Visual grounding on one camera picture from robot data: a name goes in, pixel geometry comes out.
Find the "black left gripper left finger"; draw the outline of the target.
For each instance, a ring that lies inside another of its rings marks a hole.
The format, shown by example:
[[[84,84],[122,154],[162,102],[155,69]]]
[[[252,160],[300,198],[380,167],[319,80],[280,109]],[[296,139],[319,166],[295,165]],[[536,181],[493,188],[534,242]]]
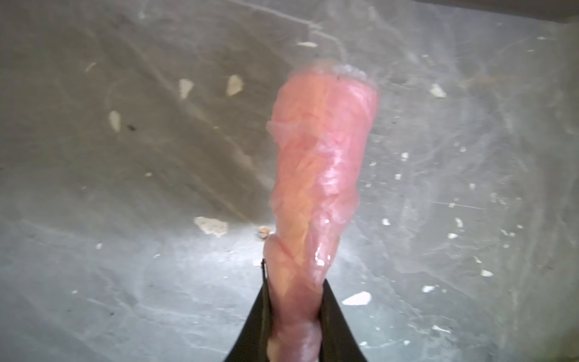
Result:
[[[241,332],[224,362],[269,362],[272,309],[265,260],[261,261],[262,286]]]

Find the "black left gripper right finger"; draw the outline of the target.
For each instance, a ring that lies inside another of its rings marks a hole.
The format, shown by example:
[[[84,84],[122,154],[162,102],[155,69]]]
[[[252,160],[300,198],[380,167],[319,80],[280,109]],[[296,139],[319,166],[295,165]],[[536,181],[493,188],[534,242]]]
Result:
[[[320,309],[320,362],[367,362],[342,314],[328,280],[323,284]]]

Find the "pink trash bag roll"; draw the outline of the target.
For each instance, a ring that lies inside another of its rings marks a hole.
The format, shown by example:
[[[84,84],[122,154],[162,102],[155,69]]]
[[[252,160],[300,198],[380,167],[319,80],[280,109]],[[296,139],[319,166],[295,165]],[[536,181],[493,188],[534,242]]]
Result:
[[[358,206],[357,181],[379,92],[351,66],[321,61],[278,92],[268,132],[277,147],[275,231],[265,243],[273,313],[271,361],[315,361],[323,285]]]

